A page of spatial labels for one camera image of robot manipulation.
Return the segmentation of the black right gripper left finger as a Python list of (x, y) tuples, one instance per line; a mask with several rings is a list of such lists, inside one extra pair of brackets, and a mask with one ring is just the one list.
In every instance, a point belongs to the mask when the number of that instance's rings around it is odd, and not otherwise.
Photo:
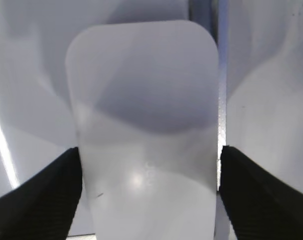
[(82, 166), (70, 148), (0, 197), (0, 240), (65, 240), (82, 194)]

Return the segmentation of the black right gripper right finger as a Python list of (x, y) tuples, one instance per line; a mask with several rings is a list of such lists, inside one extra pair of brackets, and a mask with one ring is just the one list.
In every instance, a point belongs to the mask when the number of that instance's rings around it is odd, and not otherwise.
[(219, 193), (239, 240), (303, 240), (303, 193), (224, 146)]

